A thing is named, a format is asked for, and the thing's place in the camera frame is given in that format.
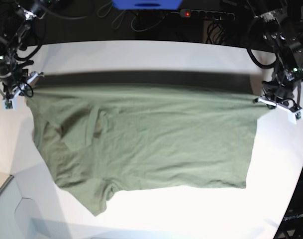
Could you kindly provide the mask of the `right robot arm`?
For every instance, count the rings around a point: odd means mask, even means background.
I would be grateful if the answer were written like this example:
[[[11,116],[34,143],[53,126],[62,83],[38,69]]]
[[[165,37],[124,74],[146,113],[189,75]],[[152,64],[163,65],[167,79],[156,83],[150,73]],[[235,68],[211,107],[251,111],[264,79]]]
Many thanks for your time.
[[[6,107],[11,108],[18,96],[34,95],[31,83],[42,72],[29,72],[32,58],[45,43],[33,29],[35,22],[51,15],[63,20],[84,19],[60,13],[68,0],[0,0],[0,94]]]

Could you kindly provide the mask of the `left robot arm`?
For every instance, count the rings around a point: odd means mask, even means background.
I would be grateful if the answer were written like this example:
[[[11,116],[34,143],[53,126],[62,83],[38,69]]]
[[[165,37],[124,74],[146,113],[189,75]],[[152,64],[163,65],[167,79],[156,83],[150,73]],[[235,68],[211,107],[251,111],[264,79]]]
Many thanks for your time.
[[[301,120],[303,47],[289,16],[288,3],[285,0],[249,0],[247,4],[254,15],[247,33],[251,32],[255,24],[260,24],[263,27],[262,36],[276,57],[273,63],[262,64],[254,56],[251,47],[247,47],[255,65],[261,69],[274,70],[272,79],[262,83],[263,94],[254,102],[264,103],[271,110],[281,109],[293,120]]]

